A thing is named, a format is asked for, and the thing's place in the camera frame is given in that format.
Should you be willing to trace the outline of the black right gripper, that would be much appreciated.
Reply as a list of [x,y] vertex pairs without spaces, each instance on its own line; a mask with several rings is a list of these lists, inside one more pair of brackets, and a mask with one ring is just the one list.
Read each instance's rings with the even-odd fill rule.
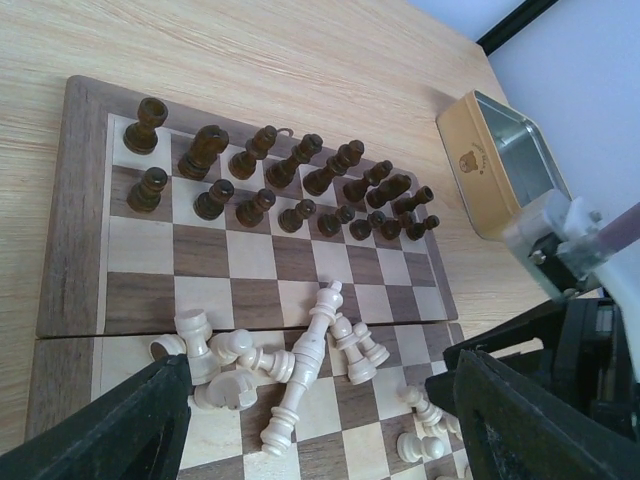
[[443,352],[447,371],[425,380],[426,394],[457,413],[454,380],[461,353],[496,353],[538,339],[528,353],[499,361],[610,430],[639,428],[639,380],[620,307],[611,298],[544,302]]

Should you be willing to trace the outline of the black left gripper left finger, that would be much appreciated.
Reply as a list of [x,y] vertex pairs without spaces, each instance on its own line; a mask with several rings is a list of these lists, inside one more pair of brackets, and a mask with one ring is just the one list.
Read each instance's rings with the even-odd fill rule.
[[175,479],[191,417],[184,354],[146,366],[1,456],[3,479]]

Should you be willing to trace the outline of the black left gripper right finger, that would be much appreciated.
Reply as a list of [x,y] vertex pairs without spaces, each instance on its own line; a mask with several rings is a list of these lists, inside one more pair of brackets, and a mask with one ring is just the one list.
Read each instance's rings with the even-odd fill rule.
[[637,479],[639,445],[482,351],[464,351],[454,400],[475,479]]

